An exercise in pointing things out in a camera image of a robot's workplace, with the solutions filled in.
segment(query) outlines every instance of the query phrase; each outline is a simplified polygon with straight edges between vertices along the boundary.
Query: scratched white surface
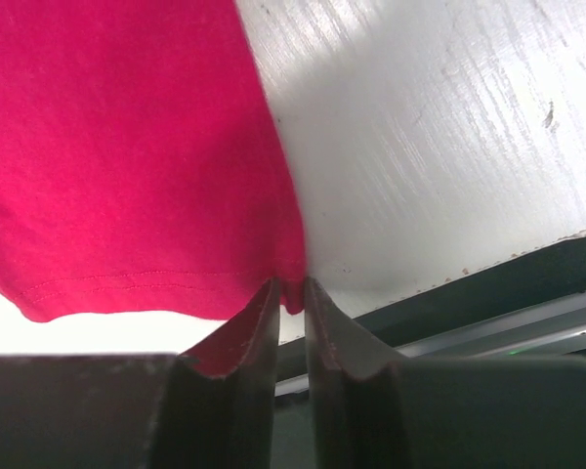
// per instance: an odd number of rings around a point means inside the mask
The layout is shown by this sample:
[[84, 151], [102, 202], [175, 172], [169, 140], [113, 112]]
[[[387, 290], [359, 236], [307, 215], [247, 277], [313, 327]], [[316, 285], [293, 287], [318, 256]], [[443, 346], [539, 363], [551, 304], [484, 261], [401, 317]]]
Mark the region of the scratched white surface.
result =
[[[586, 235], [586, 1], [237, 4], [311, 273], [350, 315]], [[172, 316], [79, 315], [53, 337], [96, 324], [128, 330], [110, 350], [172, 351], [219, 325]], [[302, 334], [283, 318], [281, 341]]]

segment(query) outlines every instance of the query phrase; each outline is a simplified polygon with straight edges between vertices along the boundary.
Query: red fabric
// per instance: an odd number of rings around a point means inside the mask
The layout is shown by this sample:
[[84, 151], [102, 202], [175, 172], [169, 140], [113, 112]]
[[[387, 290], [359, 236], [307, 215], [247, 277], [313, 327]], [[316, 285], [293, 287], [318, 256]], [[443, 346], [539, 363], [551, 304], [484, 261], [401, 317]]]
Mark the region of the red fabric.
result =
[[0, 0], [0, 291], [32, 320], [301, 308], [303, 229], [232, 0]]

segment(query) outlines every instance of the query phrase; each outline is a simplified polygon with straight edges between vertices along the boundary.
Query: garment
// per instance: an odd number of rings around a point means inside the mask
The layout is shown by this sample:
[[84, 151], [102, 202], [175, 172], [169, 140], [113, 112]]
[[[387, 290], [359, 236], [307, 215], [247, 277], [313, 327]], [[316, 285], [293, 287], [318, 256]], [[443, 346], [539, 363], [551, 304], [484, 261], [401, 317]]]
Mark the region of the garment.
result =
[[302, 220], [232, 0], [0, 0], [0, 292], [30, 319], [302, 307]]

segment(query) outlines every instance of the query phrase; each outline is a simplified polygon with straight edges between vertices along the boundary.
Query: red cloth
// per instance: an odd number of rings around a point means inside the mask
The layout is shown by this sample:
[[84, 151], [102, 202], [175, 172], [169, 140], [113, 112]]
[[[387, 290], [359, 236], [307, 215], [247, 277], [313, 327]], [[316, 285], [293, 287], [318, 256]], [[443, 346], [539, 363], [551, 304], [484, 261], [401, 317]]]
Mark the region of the red cloth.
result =
[[232, 0], [0, 0], [0, 291], [32, 320], [301, 308], [303, 229]]

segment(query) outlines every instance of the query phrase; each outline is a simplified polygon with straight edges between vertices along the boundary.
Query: stitching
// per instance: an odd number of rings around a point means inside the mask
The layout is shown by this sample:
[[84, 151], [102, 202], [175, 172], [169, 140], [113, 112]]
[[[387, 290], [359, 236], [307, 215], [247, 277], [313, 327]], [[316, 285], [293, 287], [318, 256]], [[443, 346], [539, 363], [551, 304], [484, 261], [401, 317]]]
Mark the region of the stitching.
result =
[[[293, 281], [293, 278], [283, 278], [282, 280], [284, 281]], [[47, 300], [48, 298], [54, 298], [57, 296], [65, 296], [68, 294], [80, 294], [80, 293], [95, 293], [97, 291], [105, 291], [105, 290], [123, 290], [123, 291], [128, 291], [128, 290], [134, 290], [137, 288], [183, 288], [186, 290], [199, 290], [199, 291], [219, 291], [219, 289], [217, 288], [199, 288], [196, 286], [186, 286], [186, 285], [180, 285], [177, 283], [158, 283], [158, 284], [153, 284], [153, 285], [132, 285], [132, 286], [101, 286], [100, 288], [92, 288], [89, 290], [74, 290], [74, 291], [58, 291], [55, 293], [51, 293], [49, 295], [45, 295], [42, 296], [41, 298], [37, 298], [35, 300], [30, 300], [30, 304], [31, 305], [35, 305], [37, 303], [40, 303], [41, 301]], [[242, 288], [230, 288], [230, 289], [235, 289], [235, 290], [241, 290]]]
[[[275, 261], [289, 262], [291, 264], [298, 264], [298, 265], [302, 264], [301, 261], [293, 261], [291, 259], [274, 259], [274, 260]], [[246, 271], [222, 272], [222, 273], [217, 273], [217, 272], [212, 272], [212, 273], [208, 273], [208, 272], [183, 272], [183, 271], [144, 271], [144, 272], [137, 272], [134, 274], [122, 274], [122, 275], [55, 278], [52, 280], [44, 281], [42, 283], [38, 283], [36, 285], [30, 286], [29, 288], [22, 290], [20, 292], [20, 295], [23, 296], [26, 293], [29, 293], [30, 291], [37, 290], [43, 286], [46, 286], [46, 285], [49, 285], [52, 283], [58, 283], [61, 281], [95, 280], [95, 279], [104, 279], [104, 278], [130, 278], [130, 277], [149, 276], [149, 275], [158, 275], [158, 274], [172, 274], [172, 275], [191, 276], [191, 277], [196, 277], [196, 276], [201, 276], [201, 277], [204, 277], [204, 276], [209, 276], [209, 277], [238, 276], [238, 275], [242, 275], [242, 274], [251, 274], [253, 272], [259, 272], [261, 270], [267, 269], [268, 267], [270, 267], [270, 266], [256, 267], [254, 269], [248, 269]]]

